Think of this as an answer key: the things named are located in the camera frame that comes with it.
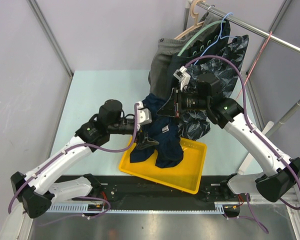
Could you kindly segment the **navy blue shorts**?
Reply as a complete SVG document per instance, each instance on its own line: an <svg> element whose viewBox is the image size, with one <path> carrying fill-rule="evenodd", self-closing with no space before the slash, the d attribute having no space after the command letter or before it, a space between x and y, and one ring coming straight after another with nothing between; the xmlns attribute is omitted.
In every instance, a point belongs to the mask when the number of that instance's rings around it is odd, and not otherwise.
<svg viewBox="0 0 300 240"><path fill-rule="evenodd" d="M146 161L154 152L157 152L155 166L158 168L173 168L184 158L184 152L180 145L179 127L171 117L157 115L157 111L166 103L154 94L150 93L143 101L143 106L150 110L152 123L142 126L146 136L158 142L156 145L148 145L144 149L135 147L130 153L131 163Z"/></svg>

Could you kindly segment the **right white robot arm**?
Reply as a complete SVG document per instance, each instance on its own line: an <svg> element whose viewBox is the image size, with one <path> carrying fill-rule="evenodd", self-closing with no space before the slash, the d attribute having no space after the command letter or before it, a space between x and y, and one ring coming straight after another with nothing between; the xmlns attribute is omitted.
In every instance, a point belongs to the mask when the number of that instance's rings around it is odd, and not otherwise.
<svg viewBox="0 0 300 240"><path fill-rule="evenodd" d="M168 101L158 115L181 118L187 111L205 111L211 123L235 137L262 168L258 174L234 173L220 188L221 196L232 201L238 194L258 193L270 202L277 202L300 176L300 158L292 159L280 151L255 127L244 109L234 99L225 97L218 78L212 73L199 75L197 89L187 92L190 75L177 70Z"/></svg>

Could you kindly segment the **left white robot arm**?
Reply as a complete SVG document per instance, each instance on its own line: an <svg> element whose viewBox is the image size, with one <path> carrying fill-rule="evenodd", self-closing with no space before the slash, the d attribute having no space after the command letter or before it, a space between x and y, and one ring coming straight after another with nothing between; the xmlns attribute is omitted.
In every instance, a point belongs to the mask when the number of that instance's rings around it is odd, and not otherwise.
<svg viewBox="0 0 300 240"><path fill-rule="evenodd" d="M25 174L15 172L10 178L14 193L10 202L18 200L28 216L35 219L55 203L97 199L102 187L92 174L60 183L56 181L75 163L96 150L110 152L102 146L111 135L131 135L136 139L141 127L152 122L150 110L141 101L134 105L133 118L126 118L123 113L120 101L107 100L56 154Z"/></svg>

